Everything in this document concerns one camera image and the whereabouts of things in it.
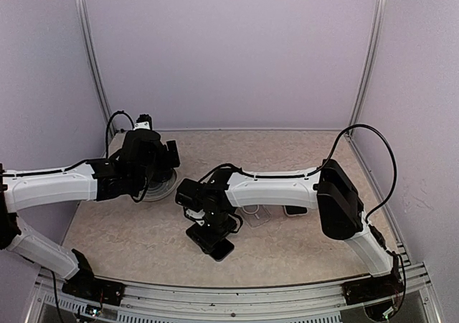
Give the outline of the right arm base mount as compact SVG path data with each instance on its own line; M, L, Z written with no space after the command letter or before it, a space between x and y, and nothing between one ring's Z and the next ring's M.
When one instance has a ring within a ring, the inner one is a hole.
M346 304L353 305L400 294L404 291L404 283L388 275L347 281L342 289Z

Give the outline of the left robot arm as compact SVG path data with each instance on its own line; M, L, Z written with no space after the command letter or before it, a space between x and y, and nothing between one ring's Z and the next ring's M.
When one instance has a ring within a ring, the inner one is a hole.
M128 131L122 147L105 158L37 172L1 171L1 249L38 263L72 283L84 297L100 291L86 257L66 249L27 225L23 209L72 201L106 201L128 195L142 202L149 189L170 193L180 165L174 140L163 143L150 129Z

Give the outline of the black phone screen up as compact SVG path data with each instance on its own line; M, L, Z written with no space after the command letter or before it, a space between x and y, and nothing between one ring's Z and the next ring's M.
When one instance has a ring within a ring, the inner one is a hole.
M233 250L235 246L228 239L218 242L209 254L216 262L223 261Z

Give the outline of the clear magsafe phone case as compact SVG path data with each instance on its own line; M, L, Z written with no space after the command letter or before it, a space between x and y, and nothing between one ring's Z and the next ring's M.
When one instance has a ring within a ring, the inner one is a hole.
M244 222L251 228L258 228L271 220L271 214L265 205L244 206L239 211Z

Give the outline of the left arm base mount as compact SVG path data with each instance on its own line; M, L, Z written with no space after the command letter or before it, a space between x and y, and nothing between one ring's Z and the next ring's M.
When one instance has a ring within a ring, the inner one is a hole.
M86 284L65 282L62 291L81 299L96 301L99 304L120 306L125 288L126 286L121 282L94 278Z

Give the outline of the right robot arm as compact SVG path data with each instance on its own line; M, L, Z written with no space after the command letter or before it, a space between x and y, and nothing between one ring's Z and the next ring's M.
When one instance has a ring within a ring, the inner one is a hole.
M317 210L323 234L345 242L360 257L371 276L366 289L372 296L384 296L402 281L399 256L369 222L357 188L333 159L292 172L246 172L221 164L198 181L183 179L175 202L193 223L186 235L216 262L234 250L227 237L242 227L238 208L297 207Z

